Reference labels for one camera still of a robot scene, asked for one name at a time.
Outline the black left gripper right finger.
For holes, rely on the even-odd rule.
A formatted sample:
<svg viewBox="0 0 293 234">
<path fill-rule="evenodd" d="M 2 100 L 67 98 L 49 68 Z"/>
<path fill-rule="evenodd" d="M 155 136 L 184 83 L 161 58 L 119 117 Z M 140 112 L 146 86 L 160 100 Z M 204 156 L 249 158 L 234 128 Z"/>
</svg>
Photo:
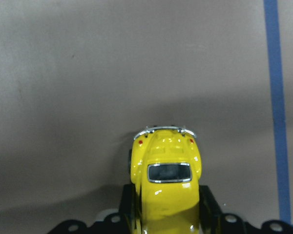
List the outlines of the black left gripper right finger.
<svg viewBox="0 0 293 234">
<path fill-rule="evenodd" d="M 207 185 L 199 186 L 199 217 L 204 234 L 216 234 L 222 210 Z"/>
</svg>

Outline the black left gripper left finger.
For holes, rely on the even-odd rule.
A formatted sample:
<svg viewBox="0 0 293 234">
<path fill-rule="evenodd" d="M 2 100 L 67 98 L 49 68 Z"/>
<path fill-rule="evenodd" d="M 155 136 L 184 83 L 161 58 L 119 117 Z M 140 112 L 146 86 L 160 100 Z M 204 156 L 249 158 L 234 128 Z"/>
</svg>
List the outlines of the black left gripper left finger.
<svg viewBox="0 0 293 234">
<path fill-rule="evenodd" d="M 126 234 L 142 233 L 139 200 L 134 184 L 126 184 L 123 186 L 119 213 L 124 223 Z"/>
</svg>

